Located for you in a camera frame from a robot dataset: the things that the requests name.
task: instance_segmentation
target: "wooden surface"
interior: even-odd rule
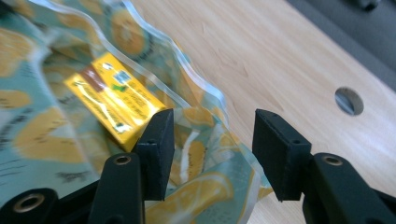
[[[375,189],[396,195],[396,94],[286,1],[134,0],[141,15],[176,39],[201,75],[222,90],[231,130],[251,146],[254,111],[274,111],[313,144],[338,154]],[[351,117],[340,87],[364,103]],[[257,203],[249,223],[304,223],[300,203]]]

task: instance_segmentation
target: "wood grain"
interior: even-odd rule
[[[251,146],[254,111],[274,111],[313,144],[348,159],[375,189],[396,195],[396,94],[286,1],[134,0],[179,42],[196,70],[226,96],[231,130]],[[351,117],[334,101],[356,91]],[[301,203],[257,203],[249,223],[304,223]]]

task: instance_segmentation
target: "screw hole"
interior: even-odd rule
[[[379,4],[379,1],[372,2],[372,3],[370,3],[369,5],[367,5],[367,6],[364,8],[364,10],[367,11],[367,12],[372,11],[373,9],[375,9],[376,7],[378,7],[378,4]]]
[[[131,157],[129,156],[119,156],[114,160],[114,163],[117,165],[125,165],[131,161]]]
[[[335,158],[333,156],[324,156],[323,160],[333,166],[340,166],[343,164],[342,161],[338,160],[337,158]]]
[[[44,202],[44,195],[40,193],[29,194],[28,196],[20,199],[14,205],[14,211],[17,213],[29,212],[37,208],[40,204]]]
[[[363,112],[364,104],[359,95],[350,88],[339,88],[335,92],[338,107],[350,116],[358,116]]]

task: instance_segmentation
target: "plastic bag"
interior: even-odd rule
[[[165,202],[148,223],[247,222],[271,192],[262,168],[228,131],[222,93],[129,1],[6,1],[0,20],[0,206],[34,188],[60,197],[99,178],[120,149],[63,81],[105,52],[175,109],[176,153]]]

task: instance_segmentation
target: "yellow lemon print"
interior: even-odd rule
[[[202,107],[193,107],[183,110],[184,117],[195,125],[208,125],[213,127],[215,121],[213,120],[212,114]]]
[[[83,133],[79,140],[96,172],[101,174],[105,161],[110,157],[105,140],[98,133]]]
[[[0,77],[9,77],[33,48],[24,35],[0,28]]]
[[[179,94],[191,106],[198,106],[204,98],[204,90],[202,90],[191,78],[187,75],[184,68],[180,68],[181,77],[179,80]]]
[[[14,139],[14,147],[27,159],[83,162],[73,139],[52,135],[66,123],[59,109],[51,107],[23,128]]]
[[[212,113],[215,114],[216,116],[218,116],[219,119],[221,119],[221,121],[225,121],[225,116],[224,116],[224,112],[218,108],[218,107],[214,107],[213,109],[211,109]]]
[[[231,135],[231,138],[233,139],[233,141],[239,146],[241,144],[241,140],[239,140],[239,137],[236,136],[235,133],[229,133]]]
[[[25,16],[27,18],[33,18],[33,16],[35,15],[35,13],[30,8],[30,6],[26,0],[15,0],[14,4],[15,4],[15,6],[13,6],[12,8],[16,12],[22,14],[23,16]]]
[[[186,142],[187,138],[189,137],[188,131],[189,131],[189,129],[187,129],[183,126],[180,126],[178,124],[175,124],[175,136],[177,136],[177,138],[175,138],[175,146],[177,146],[179,148],[183,148],[184,143]]]
[[[189,180],[200,174],[204,168],[205,146],[202,142],[193,141],[189,150]]]
[[[176,108],[175,102],[164,91],[155,91],[155,94],[167,108]]]
[[[58,14],[58,18],[67,27],[78,28],[83,30],[87,34],[87,39],[90,41],[95,48],[100,48],[101,42],[97,36],[95,30],[89,22],[83,18],[73,14]]]
[[[96,14],[103,14],[102,7],[100,5],[99,0],[79,0],[79,3],[82,4],[89,11]]]
[[[262,199],[263,197],[267,196],[268,194],[274,192],[272,188],[266,188],[264,186],[260,186],[259,188],[259,195],[257,196],[257,201]]]
[[[223,133],[220,137],[220,145],[222,147],[234,147],[235,142],[233,138],[229,135],[229,133]]]
[[[113,15],[111,34],[117,46],[129,54],[139,54],[145,47],[143,29],[126,8]]]
[[[233,197],[233,185],[226,175],[209,172],[186,183],[146,210],[147,223],[191,223],[214,203]]]
[[[183,148],[183,150],[188,150],[189,153],[186,158],[182,160],[186,160],[188,166],[186,168],[182,168],[179,161],[174,161],[171,167],[171,180],[177,184],[183,184],[191,179],[194,179],[198,176],[204,169],[205,162],[205,146],[203,143],[199,141],[193,141],[190,144],[189,148]]]
[[[0,91],[0,108],[13,109],[30,103],[30,96],[26,92]]]

